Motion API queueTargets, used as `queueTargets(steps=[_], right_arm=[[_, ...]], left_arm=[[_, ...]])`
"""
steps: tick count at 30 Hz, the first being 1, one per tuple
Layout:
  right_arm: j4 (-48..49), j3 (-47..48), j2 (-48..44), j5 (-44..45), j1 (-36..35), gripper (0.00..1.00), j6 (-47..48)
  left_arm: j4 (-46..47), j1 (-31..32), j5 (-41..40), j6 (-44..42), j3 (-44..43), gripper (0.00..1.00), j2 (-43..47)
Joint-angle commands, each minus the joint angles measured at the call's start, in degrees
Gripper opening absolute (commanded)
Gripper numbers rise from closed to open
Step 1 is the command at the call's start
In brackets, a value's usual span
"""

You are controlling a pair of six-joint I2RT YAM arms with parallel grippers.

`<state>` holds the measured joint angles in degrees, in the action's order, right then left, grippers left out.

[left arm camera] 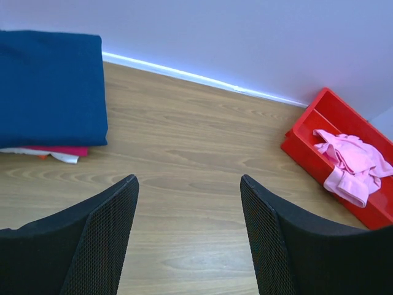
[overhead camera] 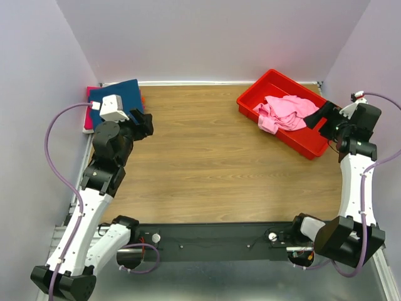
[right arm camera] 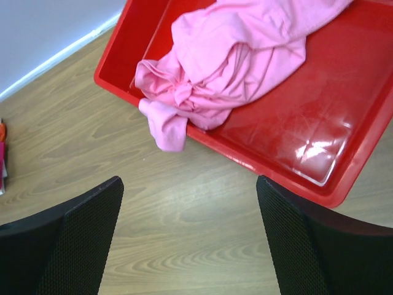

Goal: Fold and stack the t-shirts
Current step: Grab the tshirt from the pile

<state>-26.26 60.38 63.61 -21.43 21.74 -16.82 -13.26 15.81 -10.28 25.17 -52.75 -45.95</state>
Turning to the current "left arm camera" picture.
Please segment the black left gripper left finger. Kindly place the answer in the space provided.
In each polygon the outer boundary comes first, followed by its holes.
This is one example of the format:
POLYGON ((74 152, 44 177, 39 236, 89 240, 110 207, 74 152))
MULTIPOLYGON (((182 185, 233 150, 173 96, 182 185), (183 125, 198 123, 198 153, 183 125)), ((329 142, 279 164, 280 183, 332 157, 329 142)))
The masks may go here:
POLYGON ((117 294, 139 195, 135 175, 1 230, 1 294, 117 294))

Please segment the pink polo shirt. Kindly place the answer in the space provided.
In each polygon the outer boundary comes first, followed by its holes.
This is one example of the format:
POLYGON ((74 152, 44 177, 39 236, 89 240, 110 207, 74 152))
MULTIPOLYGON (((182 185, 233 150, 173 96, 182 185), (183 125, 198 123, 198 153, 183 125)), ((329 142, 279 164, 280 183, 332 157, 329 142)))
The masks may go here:
POLYGON ((324 140, 314 147, 333 165, 323 187, 357 207, 366 207, 369 196, 381 189, 381 180, 392 176, 392 165, 357 136, 322 129, 315 129, 313 135, 324 140))

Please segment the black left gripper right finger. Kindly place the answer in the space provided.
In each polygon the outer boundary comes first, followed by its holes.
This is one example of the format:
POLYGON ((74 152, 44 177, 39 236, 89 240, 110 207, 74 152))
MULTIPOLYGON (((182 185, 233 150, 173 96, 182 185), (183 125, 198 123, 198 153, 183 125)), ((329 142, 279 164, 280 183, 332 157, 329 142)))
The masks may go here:
POLYGON ((239 188, 260 294, 392 293, 391 226, 330 221, 248 175, 239 188))

